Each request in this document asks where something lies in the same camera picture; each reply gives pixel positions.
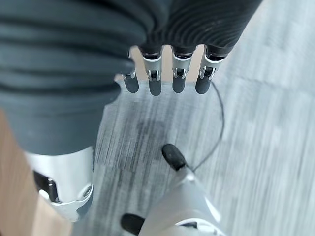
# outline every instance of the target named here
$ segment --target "black cable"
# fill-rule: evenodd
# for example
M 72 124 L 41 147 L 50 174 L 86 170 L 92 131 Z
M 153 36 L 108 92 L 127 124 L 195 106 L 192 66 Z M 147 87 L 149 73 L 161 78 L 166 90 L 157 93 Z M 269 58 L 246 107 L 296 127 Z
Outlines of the black cable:
M 210 150 L 210 152 L 206 155 L 205 158 L 203 158 L 201 160 L 201 162 L 196 165 L 195 168 L 193 168 L 193 172 L 195 172 L 199 167 L 201 167 L 211 156 L 212 154 L 215 152 L 215 150 L 218 148 L 220 142 L 222 141 L 222 138 L 223 138 L 223 133 L 224 133 L 224 129 L 225 129 L 225 114 L 224 114 L 224 105 L 223 105 L 223 102 L 222 102 L 222 98 L 221 98 L 221 95 L 220 95 L 220 92 L 217 88 L 217 86 L 215 85 L 214 82 L 211 81 L 211 84 L 214 88 L 214 90 L 216 91 L 216 94 L 218 96 L 218 99 L 219 99 L 219 103 L 220 103 L 220 108 L 221 108 L 221 117 L 222 117 L 222 126 L 221 126 L 221 131 L 220 131 L 220 135 L 219 135 L 219 138 L 218 140 L 216 141 L 215 145 L 213 146 L 213 148 Z

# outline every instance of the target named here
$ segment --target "gray carpet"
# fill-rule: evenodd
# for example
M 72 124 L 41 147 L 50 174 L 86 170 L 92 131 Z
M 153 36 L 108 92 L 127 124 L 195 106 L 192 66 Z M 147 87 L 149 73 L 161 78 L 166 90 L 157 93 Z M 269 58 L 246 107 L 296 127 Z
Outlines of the gray carpet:
M 231 236 L 315 234 L 314 18 L 313 0 L 265 0 L 215 78 L 226 128 L 196 174 Z M 153 97 L 146 82 L 137 94 L 123 86 L 104 110 L 94 203 L 73 235 L 129 235 L 120 216 L 145 216 L 172 177 L 160 147 L 175 144 L 195 166 L 220 128 L 212 89 L 175 94 L 165 83 Z

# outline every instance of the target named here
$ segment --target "black fingertip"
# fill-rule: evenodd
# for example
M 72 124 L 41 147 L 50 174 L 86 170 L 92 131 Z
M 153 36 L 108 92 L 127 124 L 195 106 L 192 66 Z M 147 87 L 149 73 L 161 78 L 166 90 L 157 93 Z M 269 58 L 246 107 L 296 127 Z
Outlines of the black fingertip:
M 172 144 L 165 144 L 162 147 L 162 155 L 169 166 L 175 171 L 187 166 L 187 162 L 182 153 Z
M 176 93 L 181 93 L 185 88 L 185 78 L 182 76 L 177 76 L 173 78 L 173 90 Z
M 210 87 L 211 80 L 209 80 L 209 77 L 205 76 L 203 79 L 198 76 L 197 82 L 196 82 L 196 92 L 199 94 L 205 94 Z
M 124 79 L 126 88 L 128 89 L 129 92 L 131 93 L 136 93 L 139 90 L 139 83 L 137 76 L 132 78 L 130 75 L 126 75 L 126 78 Z
M 149 80 L 150 93 L 159 96 L 162 92 L 161 80 Z
M 126 213 L 122 216 L 120 224 L 124 230 L 137 236 L 140 233 L 144 221 L 145 219 L 141 216 Z

